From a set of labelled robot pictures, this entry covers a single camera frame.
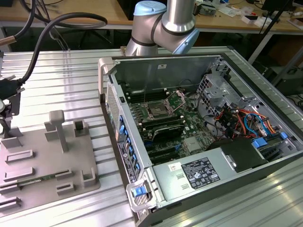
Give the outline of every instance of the chipset heatsink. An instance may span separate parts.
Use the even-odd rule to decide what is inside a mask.
[[[184,147],[191,153],[196,150],[200,150],[201,146],[195,137],[189,137],[184,139]]]

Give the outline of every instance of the white label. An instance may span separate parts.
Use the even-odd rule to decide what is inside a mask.
[[[165,65],[158,65],[158,69],[161,70],[161,69],[166,69],[166,64]]]
[[[181,163],[176,162],[173,164],[169,164],[168,167],[169,167],[170,171],[175,171],[175,170],[181,169]]]

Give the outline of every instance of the motherboard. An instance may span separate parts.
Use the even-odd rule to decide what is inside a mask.
[[[198,115],[196,100],[179,89],[165,89],[161,93],[142,94],[143,100],[128,100],[152,163],[157,165],[205,151],[215,141],[216,132],[212,134]]]

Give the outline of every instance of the blue cable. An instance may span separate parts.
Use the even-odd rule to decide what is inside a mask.
[[[260,118],[260,116],[254,114],[254,113],[253,113],[253,114],[252,114],[252,113],[250,113],[250,114],[248,113],[248,114],[244,117],[244,124],[245,124],[245,127],[246,127],[249,131],[251,131],[251,132],[254,133],[256,136],[258,136],[258,134],[257,134],[255,131],[253,131],[253,129],[250,129],[250,128],[248,127],[247,123],[246,123],[246,119],[247,119],[248,115],[253,115],[253,116],[256,116],[257,118],[259,118],[259,120],[260,120],[260,122],[261,122],[261,124],[262,124],[262,126],[263,126],[263,128],[264,128],[264,130],[265,130],[265,132],[266,132],[268,135],[271,134],[271,132],[268,130],[268,128],[265,127],[265,125],[264,125],[262,119]]]

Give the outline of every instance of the black hose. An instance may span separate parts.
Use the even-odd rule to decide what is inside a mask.
[[[27,22],[25,23],[25,26],[21,29],[21,31],[19,31],[17,34],[14,35],[15,39],[18,40],[20,37],[22,37],[30,28],[30,26],[32,25],[34,18],[35,18],[35,11],[36,11],[36,0],[31,0],[30,1],[30,6],[31,9],[29,9],[29,16],[27,19]]]
[[[49,14],[48,14],[46,5],[45,5],[45,3],[44,3],[44,0],[41,0],[41,3],[40,3],[40,1],[38,1],[38,4],[40,5],[40,7],[42,8],[43,12],[45,13],[46,18],[47,18],[48,20],[51,20]],[[42,16],[42,14],[41,14],[41,12],[39,12],[39,9],[38,9],[38,8],[37,8],[37,12],[38,12],[38,14],[39,14],[40,16]],[[54,37],[53,34],[52,34],[52,31],[49,32],[50,37],[51,37],[53,40],[57,41],[57,43],[59,44],[59,46],[61,47],[61,49],[62,49],[63,51],[69,50],[70,48],[68,47],[68,44],[67,44],[66,41],[63,39],[63,37],[61,36],[61,34],[59,33],[59,31],[56,29],[56,27],[54,27],[53,30],[58,34],[58,37]]]
[[[45,29],[43,29],[41,35],[39,36],[39,39],[37,41],[33,56],[32,56],[32,60],[30,61],[29,67],[27,69],[27,72],[25,73],[25,75],[23,76],[23,78],[18,79],[18,83],[19,86],[22,86],[23,84],[25,84],[25,82],[29,79],[30,75],[32,74],[34,67],[36,65],[38,56],[39,56],[39,52],[41,49],[41,44],[42,41],[44,40],[44,38],[48,35],[49,31],[56,25],[58,25],[61,21],[63,20],[67,20],[67,19],[71,19],[71,18],[91,18],[91,19],[95,19],[95,20],[100,20],[105,22],[106,19],[102,16],[99,16],[97,14],[93,14],[93,13],[67,13],[67,14],[63,14],[61,16],[58,16],[57,18],[55,18],[54,20],[51,20],[51,22],[45,27]]]
[[[31,11],[31,9],[25,3],[25,0],[20,0],[20,3],[27,12]],[[36,19],[41,20],[42,22],[45,22],[45,23],[51,22],[51,20],[41,17],[40,15],[38,15],[36,13],[34,16]],[[107,20],[105,18],[103,18],[102,21],[103,21],[103,23],[98,23],[98,24],[93,24],[93,25],[72,25],[72,24],[66,24],[66,23],[58,23],[57,25],[61,26],[61,27],[65,27],[65,28],[74,28],[74,29],[96,29],[96,28],[103,27],[107,24]]]

